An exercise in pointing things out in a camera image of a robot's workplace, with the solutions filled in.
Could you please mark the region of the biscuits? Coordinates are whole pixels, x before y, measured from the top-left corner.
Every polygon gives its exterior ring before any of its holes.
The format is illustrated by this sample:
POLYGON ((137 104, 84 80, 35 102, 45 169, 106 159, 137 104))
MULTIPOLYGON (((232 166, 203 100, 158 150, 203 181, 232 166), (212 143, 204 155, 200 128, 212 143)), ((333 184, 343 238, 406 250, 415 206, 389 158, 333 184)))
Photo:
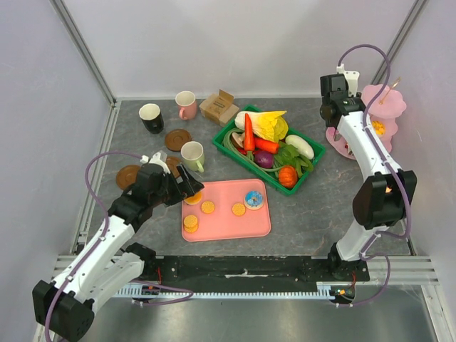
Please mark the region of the biscuits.
POLYGON ((187 215, 184 219, 183 219, 183 224, 184 224, 184 230, 188 233, 194 233, 198 230, 198 227, 199 227, 199 221, 198 221, 198 218, 191 214, 191 215, 187 215))

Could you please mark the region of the cardboard box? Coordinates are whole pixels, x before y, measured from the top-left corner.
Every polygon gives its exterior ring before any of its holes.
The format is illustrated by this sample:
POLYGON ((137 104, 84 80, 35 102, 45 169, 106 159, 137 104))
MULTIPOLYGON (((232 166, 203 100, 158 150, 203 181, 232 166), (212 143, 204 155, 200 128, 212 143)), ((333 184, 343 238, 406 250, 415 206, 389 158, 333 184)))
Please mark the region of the cardboard box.
POLYGON ((218 94, 213 93, 205 99, 199 109, 204 118, 221 127, 227 125, 239 112, 239 108, 234 104, 234 96, 222 89, 218 94))

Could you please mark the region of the green long beans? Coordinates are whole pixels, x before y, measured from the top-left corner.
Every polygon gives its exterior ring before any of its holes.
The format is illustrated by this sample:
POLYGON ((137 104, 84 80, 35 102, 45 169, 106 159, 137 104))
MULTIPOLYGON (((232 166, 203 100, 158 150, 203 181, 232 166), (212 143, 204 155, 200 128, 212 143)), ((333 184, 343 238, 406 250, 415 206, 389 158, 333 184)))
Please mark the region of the green long beans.
POLYGON ((223 138, 222 145, 225 148, 227 148, 228 150, 230 150, 231 152, 233 152, 237 157, 240 157, 241 160, 243 160, 244 162, 247 162, 249 165, 255 167, 256 169, 261 170, 262 172, 278 172, 278 171, 280 171, 280 169, 283 166, 272 167, 271 169, 264 169, 264 168, 259 167, 258 165, 256 165, 255 162, 254 162, 253 152, 247 152, 247 155, 241 154, 238 151, 238 149, 236 149, 235 146, 233 146, 233 144, 231 142, 231 139, 230 139, 232 133, 238 133, 238 132, 239 132, 239 129, 237 129, 237 128, 229 130, 228 133, 223 138))

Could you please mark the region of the black mug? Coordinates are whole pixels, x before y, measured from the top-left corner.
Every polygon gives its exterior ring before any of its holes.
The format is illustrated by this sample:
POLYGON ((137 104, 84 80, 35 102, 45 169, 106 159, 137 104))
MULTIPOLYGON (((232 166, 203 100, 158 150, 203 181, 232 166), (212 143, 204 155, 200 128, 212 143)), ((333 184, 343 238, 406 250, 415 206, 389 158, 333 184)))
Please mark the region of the black mug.
POLYGON ((146 130, 152 134, 159 134, 164 129, 164 120, 161 109, 157 104, 148 103, 139 109, 140 119, 146 130))

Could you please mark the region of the blue sprinkled donut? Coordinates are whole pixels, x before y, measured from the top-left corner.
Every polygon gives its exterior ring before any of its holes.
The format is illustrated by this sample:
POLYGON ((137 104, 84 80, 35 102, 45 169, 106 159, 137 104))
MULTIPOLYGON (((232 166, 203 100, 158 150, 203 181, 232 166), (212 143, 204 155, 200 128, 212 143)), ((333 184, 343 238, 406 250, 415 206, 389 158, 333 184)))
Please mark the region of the blue sprinkled donut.
POLYGON ((256 190, 249 191, 244 197, 244 205, 250 210, 261 209, 264 206, 262 193, 256 190))

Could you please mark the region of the yellow glazed donut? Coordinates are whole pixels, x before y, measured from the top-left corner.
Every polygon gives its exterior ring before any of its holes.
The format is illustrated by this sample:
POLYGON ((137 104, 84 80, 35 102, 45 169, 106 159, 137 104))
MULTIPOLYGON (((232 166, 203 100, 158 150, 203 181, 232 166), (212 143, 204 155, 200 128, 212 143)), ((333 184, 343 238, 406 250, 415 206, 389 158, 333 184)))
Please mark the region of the yellow glazed donut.
POLYGON ((378 137, 383 137, 385 135, 385 126, 380 121, 372 121, 371 122, 373 129, 378 137))

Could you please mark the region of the mushroom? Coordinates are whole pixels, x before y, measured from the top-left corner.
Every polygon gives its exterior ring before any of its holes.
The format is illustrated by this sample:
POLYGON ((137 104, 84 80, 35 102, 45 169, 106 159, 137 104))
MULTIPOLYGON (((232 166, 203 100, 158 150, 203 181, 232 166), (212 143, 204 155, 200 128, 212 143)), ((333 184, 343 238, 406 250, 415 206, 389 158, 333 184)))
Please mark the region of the mushroom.
POLYGON ((243 149, 244 148, 244 137, 245 134, 239 134, 239 133, 232 133, 231 134, 231 142, 235 148, 243 149))

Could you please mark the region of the lying carrot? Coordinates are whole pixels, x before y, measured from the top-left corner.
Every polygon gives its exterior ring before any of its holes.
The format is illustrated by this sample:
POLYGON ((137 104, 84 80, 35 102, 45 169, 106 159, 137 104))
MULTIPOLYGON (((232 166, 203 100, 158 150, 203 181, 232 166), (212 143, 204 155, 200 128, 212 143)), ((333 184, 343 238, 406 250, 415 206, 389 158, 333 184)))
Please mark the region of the lying carrot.
POLYGON ((256 149, 260 149, 271 154, 277 154, 279 152, 279 144, 274 141, 265 140, 262 138, 255 137, 254 144, 256 149))

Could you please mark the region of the white radish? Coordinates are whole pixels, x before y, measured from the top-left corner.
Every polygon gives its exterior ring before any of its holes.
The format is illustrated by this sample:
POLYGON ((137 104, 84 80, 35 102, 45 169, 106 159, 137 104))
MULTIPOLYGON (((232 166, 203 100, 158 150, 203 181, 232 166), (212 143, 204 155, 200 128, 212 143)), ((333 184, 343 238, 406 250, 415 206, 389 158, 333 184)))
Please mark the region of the white radish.
POLYGON ((309 160, 314 158, 314 150, 303 138, 298 135, 287 135, 285 143, 294 146, 298 152, 309 160))

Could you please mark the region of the purple onion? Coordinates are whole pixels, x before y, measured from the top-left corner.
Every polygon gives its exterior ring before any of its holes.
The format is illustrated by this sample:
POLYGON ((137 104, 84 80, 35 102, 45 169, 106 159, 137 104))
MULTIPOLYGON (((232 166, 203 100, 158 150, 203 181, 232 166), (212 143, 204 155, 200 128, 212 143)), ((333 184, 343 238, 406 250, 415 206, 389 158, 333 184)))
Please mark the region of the purple onion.
POLYGON ((259 167, 271 169, 274 166, 274 155, 264 150, 257 150, 254 153, 254 162, 259 167))

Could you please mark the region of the green mug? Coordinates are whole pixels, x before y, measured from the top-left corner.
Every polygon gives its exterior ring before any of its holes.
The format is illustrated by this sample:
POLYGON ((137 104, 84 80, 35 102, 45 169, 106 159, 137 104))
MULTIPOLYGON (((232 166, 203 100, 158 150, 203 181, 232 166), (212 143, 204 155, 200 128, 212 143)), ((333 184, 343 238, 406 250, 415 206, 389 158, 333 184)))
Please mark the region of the green mug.
POLYGON ((204 172, 204 148, 196 141, 186 142, 181 148, 181 156, 185 166, 194 172, 204 172))

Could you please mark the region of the pink serving tray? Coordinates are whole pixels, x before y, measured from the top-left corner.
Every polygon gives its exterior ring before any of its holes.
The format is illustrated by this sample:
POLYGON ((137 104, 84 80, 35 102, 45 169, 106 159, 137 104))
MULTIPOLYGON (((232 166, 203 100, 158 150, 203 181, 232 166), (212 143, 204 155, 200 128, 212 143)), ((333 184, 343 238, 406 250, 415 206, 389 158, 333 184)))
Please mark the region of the pink serving tray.
POLYGON ((182 204, 182 218, 191 214, 198 218, 199 227, 194 233, 182 229, 182 237, 188 242, 264 237, 271 231, 266 187, 259 179, 204 183, 202 199, 198 204, 182 204), (245 195, 252 190, 262 193, 264 206, 258 210, 247 209, 241 217, 235 216, 232 206, 243 203, 245 195), (213 213, 202 212, 201 205, 205 201, 214 202, 213 213))

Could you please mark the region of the brown saucer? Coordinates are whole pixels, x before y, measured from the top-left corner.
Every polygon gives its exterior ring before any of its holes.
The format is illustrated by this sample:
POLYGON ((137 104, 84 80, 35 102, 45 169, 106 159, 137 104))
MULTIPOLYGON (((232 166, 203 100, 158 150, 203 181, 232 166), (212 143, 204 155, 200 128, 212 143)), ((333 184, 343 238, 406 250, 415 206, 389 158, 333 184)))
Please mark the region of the brown saucer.
POLYGON ((175 178, 180 177, 180 171, 178 167, 181 165, 181 161, 179 158, 174 156, 167 156, 166 164, 175 178))
POLYGON ((127 165, 121 168, 115 178, 116 185, 121 189, 125 190, 127 187, 135 183, 137 173, 140 169, 139 165, 127 165))
POLYGON ((192 140, 192 136, 187 130, 175 129, 165 136, 165 146, 168 150, 179 152, 182 146, 192 140))

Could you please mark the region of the round biscuit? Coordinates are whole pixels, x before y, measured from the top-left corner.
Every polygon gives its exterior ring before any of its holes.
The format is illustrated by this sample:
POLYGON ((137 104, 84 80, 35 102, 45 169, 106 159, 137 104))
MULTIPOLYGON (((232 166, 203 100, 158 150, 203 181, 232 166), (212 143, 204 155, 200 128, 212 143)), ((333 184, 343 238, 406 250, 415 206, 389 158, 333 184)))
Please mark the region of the round biscuit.
POLYGON ((246 207, 242 203, 235 203, 232 206, 232 213, 237 217, 243 216, 246 210, 246 207))
POLYGON ((212 201, 205 201, 201 205, 201 210, 205 214, 211 214, 215 210, 215 204, 212 201))

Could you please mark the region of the napa cabbage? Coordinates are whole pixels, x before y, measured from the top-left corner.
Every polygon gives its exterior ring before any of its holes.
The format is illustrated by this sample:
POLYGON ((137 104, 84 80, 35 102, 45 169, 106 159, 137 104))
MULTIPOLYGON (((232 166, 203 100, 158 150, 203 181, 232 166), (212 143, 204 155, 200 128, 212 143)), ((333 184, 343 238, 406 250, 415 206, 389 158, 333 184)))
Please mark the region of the napa cabbage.
POLYGON ((289 131, 288 123, 284 119, 286 110, 253 112, 241 111, 234 118, 237 128, 244 130, 246 115, 252 122, 252 130, 256 136, 264 140, 278 142, 284 139, 289 131))

